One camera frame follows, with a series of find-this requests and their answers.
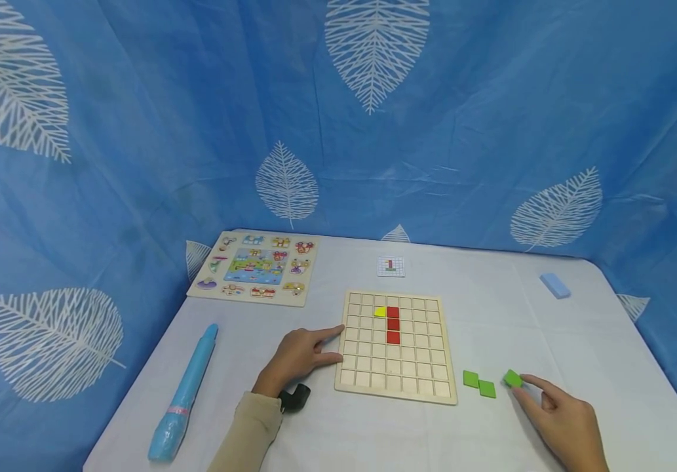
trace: wooden grid board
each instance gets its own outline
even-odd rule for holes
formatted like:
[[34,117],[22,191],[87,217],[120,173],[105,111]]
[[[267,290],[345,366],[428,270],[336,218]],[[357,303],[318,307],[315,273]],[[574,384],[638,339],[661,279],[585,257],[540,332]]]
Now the wooden grid board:
[[318,245],[313,235],[224,231],[186,295],[303,307]]
[[348,291],[343,323],[337,391],[458,403],[440,298]]

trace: blue backdrop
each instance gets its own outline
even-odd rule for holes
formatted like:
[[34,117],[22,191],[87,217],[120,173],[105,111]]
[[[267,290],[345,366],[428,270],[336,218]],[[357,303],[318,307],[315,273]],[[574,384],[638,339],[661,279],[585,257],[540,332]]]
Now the blue backdrop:
[[677,0],[0,0],[0,471],[235,227],[588,258],[677,390]]

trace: leaf pattern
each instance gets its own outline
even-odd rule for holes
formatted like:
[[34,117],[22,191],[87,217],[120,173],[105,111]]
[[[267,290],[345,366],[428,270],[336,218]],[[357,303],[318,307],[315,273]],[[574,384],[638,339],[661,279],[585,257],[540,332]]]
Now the leaf pattern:
[[0,0],[0,144],[70,163],[68,100],[50,50]]
[[650,303],[650,297],[632,297],[632,295],[618,293],[616,296],[633,323],[637,323],[637,320],[640,319],[642,313],[645,312],[645,308],[648,307],[648,303]]
[[381,240],[393,241],[395,243],[411,243],[411,241],[409,240],[409,235],[406,234],[406,231],[404,231],[404,227],[400,224],[397,227],[393,228],[388,234],[384,235],[384,237]]
[[113,300],[93,288],[0,295],[0,370],[19,397],[68,399],[90,387],[123,340]]
[[317,207],[317,181],[307,165],[278,141],[265,158],[254,181],[260,198],[275,216],[294,220],[308,217]]
[[406,79],[427,41],[429,0],[329,0],[325,43],[364,110]]
[[572,243],[595,221],[602,199],[598,171],[589,168],[519,205],[511,218],[511,235],[530,245],[527,251]]
[[199,273],[201,265],[204,264],[204,260],[210,255],[210,250],[212,248],[208,245],[186,241],[186,275],[189,276],[189,282],[194,282],[194,278]]

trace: green square tile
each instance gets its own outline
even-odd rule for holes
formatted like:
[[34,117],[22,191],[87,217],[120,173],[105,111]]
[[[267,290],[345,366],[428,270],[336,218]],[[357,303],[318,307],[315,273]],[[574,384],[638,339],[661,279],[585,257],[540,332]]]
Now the green square tile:
[[506,376],[503,376],[503,381],[509,387],[522,387],[522,378],[519,377],[519,374],[517,374],[511,369],[509,369],[509,371],[506,372]]
[[464,371],[464,385],[472,388],[479,388],[479,376],[476,372]]
[[480,394],[483,397],[495,398],[495,385],[493,382],[488,382],[486,380],[481,380],[479,382]]

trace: finger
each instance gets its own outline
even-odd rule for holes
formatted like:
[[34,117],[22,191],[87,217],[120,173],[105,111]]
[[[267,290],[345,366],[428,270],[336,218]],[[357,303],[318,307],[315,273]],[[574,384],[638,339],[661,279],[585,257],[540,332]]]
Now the finger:
[[553,403],[558,406],[558,403],[566,401],[567,399],[573,398],[570,394],[566,393],[562,389],[556,387],[552,383],[548,382],[544,378],[539,378],[536,376],[530,376],[530,374],[522,374],[522,380],[528,384],[533,384],[539,389],[542,389],[543,392],[547,394],[553,400]]
[[514,398],[516,398],[516,401],[519,402],[520,406],[522,407],[523,411],[525,411],[532,424],[535,424],[536,427],[541,424],[545,414],[547,413],[543,411],[543,409],[540,407],[540,404],[537,404],[535,399],[532,399],[529,393],[527,393],[523,388],[514,387],[511,389],[511,393],[514,394]]
[[327,329],[318,329],[317,331],[312,331],[312,335],[315,339],[315,343],[324,341],[328,338],[333,338],[334,336],[338,336],[343,331],[344,325],[338,325],[333,328],[327,328]]
[[343,361],[343,356],[339,353],[319,353],[315,354],[314,364],[315,367],[320,366],[330,366],[330,364],[336,364]]

